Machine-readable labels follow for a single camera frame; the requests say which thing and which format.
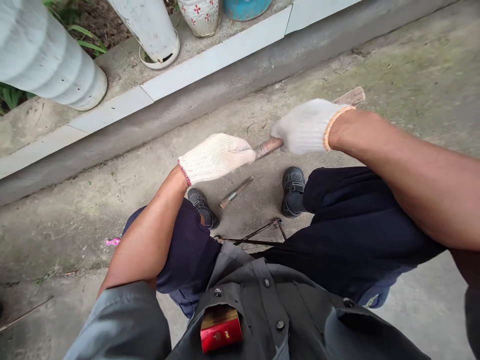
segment soil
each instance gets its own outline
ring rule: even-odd
[[[175,11],[176,0],[163,1],[171,15]],[[78,7],[82,11],[78,25],[94,33],[103,41],[107,49],[117,46],[132,36],[107,0],[93,0],[91,3],[79,1]],[[80,36],[79,40],[91,41],[89,38],[81,37],[81,34],[78,35]],[[84,50],[91,57],[95,57],[92,50],[86,48]]]

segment white pillar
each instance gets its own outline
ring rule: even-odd
[[[140,43],[140,59],[146,66],[161,69],[175,61],[180,52],[180,41],[163,0],[108,2]]]
[[[0,82],[89,110],[107,77],[41,0],[0,0]]]

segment concrete curb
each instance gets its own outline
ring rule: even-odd
[[[455,2],[363,0],[3,178],[0,206]]]

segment concrete floor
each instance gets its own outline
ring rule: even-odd
[[[75,179],[0,208],[3,319],[55,295],[41,310],[0,333],[0,359],[60,359],[65,354],[88,317],[114,251],[105,240],[119,236],[129,215],[148,203],[178,156],[210,134],[224,132],[256,146],[268,138],[271,123],[293,106],[316,97],[333,100],[360,85],[367,96],[363,107],[423,139],[479,157],[479,14],[478,1],[459,1],[352,53],[223,106]],[[215,233],[242,236],[278,217],[281,176],[290,165],[309,174],[319,166],[358,162],[337,152],[305,156],[277,152],[202,183],[198,187],[221,218]],[[222,210],[221,198],[250,174],[255,181]],[[308,215],[285,219],[287,234],[309,221]],[[280,233],[272,230],[259,239],[279,241]],[[52,274],[47,281],[38,281]],[[465,288],[445,253],[403,275],[376,312],[433,359],[473,359],[465,335]],[[176,343],[186,319],[167,296],[159,296],[159,301]]]

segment shirt placket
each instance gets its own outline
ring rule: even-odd
[[[278,351],[289,334],[290,318],[280,302],[277,287],[265,261],[254,261],[251,266],[258,280],[261,302],[275,350]]]

